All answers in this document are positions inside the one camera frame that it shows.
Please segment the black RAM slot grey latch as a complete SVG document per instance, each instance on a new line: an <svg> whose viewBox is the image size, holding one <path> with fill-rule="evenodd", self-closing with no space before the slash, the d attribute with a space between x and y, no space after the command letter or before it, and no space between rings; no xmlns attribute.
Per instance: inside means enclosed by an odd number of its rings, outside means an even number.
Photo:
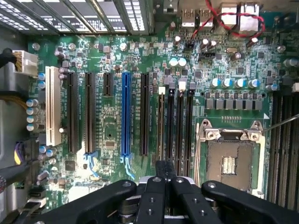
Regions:
<svg viewBox="0 0 299 224"><path fill-rule="evenodd" d="M192 112L193 112L193 97L196 84L189 83L186 98L186 124L185 124L185 176L190 174L191 164L191 149L192 149Z"/></svg>
<svg viewBox="0 0 299 224"><path fill-rule="evenodd" d="M173 118L174 118L174 97L175 83L169 83L168 98L167 98L167 144L166 144L166 159L172 161L172 144L173 144Z"/></svg>

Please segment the black RAM slot white latch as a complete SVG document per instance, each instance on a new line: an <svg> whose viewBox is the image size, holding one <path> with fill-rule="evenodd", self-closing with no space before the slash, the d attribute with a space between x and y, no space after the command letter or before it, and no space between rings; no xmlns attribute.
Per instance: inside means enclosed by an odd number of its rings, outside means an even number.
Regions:
<svg viewBox="0 0 299 224"><path fill-rule="evenodd" d="M165 87L158 88L158 123L157 123L157 156L158 160L164 159L164 100L165 100Z"/></svg>
<svg viewBox="0 0 299 224"><path fill-rule="evenodd" d="M181 175L181 153L183 138L183 119L184 119L184 95L186 91L186 81L178 82L177 93L177 120L176 120L176 172Z"/></svg>

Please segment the long black expansion slot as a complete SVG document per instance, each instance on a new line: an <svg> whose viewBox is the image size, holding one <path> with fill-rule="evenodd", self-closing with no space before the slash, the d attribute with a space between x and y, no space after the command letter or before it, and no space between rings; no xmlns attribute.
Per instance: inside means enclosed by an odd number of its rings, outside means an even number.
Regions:
<svg viewBox="0 0 299 224"><path fill-rule="evenodd" d="M67 138L69 153L78 151L78 75L67 73Z"/></svg>
<svg viewBox="0 0 299 224"><path fill-rule="evenodd" d="M85 152L95 151L95 75L85 73Z"/></svg>
<svg viewBox="0 0 299 224"><path fill-rule="evenodd" d="M150 122L150 75L141 75L141 108L140 108L140 155L149 153Z"/></svg>

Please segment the blue expansion slot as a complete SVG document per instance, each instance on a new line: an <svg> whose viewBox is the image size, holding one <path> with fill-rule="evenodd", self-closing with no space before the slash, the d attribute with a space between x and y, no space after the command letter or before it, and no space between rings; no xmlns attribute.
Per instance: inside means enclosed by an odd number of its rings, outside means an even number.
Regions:
<svg viewBox="0 0 299 224"><path fill-rule="evenodd" d="M126 174L134 180L131 172L131 74L122 73L121 83L121 163L124 164Z"/></svg>

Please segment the short black expansion slot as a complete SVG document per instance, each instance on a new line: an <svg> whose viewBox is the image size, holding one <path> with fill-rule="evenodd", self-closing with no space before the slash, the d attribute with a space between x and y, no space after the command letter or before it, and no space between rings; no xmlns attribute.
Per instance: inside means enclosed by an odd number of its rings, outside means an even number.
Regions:
<svg viewBox="0 0 299 224"><path fill-rule="evenodd" d="M112 73L103 74L103 96L112 97L114 95L114 75Z"/></svg>

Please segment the white expansion slot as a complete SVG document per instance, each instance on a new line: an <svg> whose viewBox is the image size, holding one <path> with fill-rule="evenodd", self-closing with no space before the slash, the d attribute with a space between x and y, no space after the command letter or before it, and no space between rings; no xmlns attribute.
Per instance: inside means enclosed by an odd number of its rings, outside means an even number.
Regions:
<svg viewBox="0 0 299 224"><path fill-rule="evenodd" d="M46 145L61 144L61 81L58 68L45 67L45 130Z"/></svg>

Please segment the metal CPU socket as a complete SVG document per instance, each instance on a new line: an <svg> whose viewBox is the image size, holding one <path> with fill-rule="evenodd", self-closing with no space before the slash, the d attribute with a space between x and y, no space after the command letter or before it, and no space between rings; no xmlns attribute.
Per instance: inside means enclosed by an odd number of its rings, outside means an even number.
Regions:
<svg viewBox="0 0 299 224"><path fill-rule="evenodd" d="M194 182L214 180L264 199L266 137L259 120L248 128L196 124Z"/></svg>

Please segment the green motherboard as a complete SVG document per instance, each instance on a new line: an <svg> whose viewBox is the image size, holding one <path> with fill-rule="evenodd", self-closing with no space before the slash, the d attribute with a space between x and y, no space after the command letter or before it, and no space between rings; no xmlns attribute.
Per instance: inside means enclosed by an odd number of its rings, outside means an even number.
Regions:
<svg viewBox="0 0 299 224"><path fill-rule="evenodd" d="M134 181L153 175L157 156L158 88L165 87L164 159L167 144L167 98L169 83L175 83L172 163L176 170L176 120L178 82L186 81L181 153L181 175L185 176L186 98L189 83L196 84L192 112L192 149L189 177L194 179L195 128L208 119L216 128L248 128L259 120L271 126L273 93L282 97L299 93L299 22L294 14L263 13L265 30L256 41L231 35L223 28L183 28L182 19L162 22L152 35L60 35L35 36L28 50L38 56L39 79L30 81L29 94L40 101L35 125L40 151L50 160L42 170L50 173L48 208L54 209L92 190L120 179L132 180L121 163L122 73L131 74L131 172ZM46 145L45 67L58 68L61 81L61 144ZM67 73L78 75L78 151L69 153L67 138ZM85 152L85 73L95 75L95 151ZM103 96L103 74L114 75L114 95ZM140 155L141 75L149 73L149 153ZM232 79L229 88L211 88L210 81ZM236 79L246 86L234 87ZM248 87L258 79L260 86ZM266 137L264 189L268 200L271 133Z"/></svg>

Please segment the thin metal locking lever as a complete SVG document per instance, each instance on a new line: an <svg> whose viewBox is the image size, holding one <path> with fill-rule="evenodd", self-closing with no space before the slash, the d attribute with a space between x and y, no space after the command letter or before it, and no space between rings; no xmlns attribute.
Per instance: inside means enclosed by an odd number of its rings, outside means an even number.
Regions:
<svg viewBox="0 0 299 224"><path fill-rule="evenodd" d="M272 130L272 129L275 129L275 128L277 128L277 127L280 127L280 126L282 126L282 125L284 125L284 124L286 124L286 123L289 123L289 122L291 122L291 121L294 121L294 120L296 120L296 119L299 119L299 114L296 114L296 115L294 115L294 116L292 116L292 117L290 117L290 118L288 118L288 119L286 119L286 120L284 120L284 121L281 121L281 122L279 122L279 123L277 123L277 124L274 124L274 125L272 125L272 126L266 128L266 129L262 130L261 133L264 134L264 133L266 133L266 132L268 132L268 131L270 131L270 130Z"/></svg>

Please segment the white power connector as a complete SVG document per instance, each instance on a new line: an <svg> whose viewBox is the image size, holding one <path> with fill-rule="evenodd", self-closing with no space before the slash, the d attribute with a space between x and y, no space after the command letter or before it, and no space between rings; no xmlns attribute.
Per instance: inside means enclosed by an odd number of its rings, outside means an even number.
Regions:
<svg viewBox="0 0 299 224"><path fill-rule="evenodd" d="M33 78L38 77L38 56L24 50L13 50L16 57L16 65L13 67L14 73L27 75Z"/></svg>

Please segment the metal USB port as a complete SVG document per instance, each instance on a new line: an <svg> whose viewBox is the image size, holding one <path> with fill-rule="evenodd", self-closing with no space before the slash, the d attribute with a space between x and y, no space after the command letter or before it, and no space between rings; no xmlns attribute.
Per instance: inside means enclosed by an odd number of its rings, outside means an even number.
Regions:
<svg viewBox="0 0 299 224"><path fill-rule="evenodd" d="M194 28L195 27L195 11L193 9L182 10L182 27Z"/></svg>
<svg viewBox="0 0 299 224"><path fill-rule="evenodd" d="M207 8L202 8L199 11L199 25L203 26L204 22L206 22L207 20L209 20L211 17L213 16L213 14L211 13L211 11ZM205 28L207 27L212 27L213 26L213 20L208 21L205 24Z"/></svg>

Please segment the tall metal port block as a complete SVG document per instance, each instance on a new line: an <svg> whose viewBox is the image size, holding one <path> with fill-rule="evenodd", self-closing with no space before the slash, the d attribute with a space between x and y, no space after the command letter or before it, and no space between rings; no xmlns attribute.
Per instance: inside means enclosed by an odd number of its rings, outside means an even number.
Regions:
<svg viewBox="0 0 299 224"><path fill-rule="evenodd" d="M242 2L239 4L239 13L248 13L258 16L260 6L257 2ZM241 34L253 34L258 31L259 22L258 19L254 19L251 16L240 16L238 21L239 32Z"/></svg>

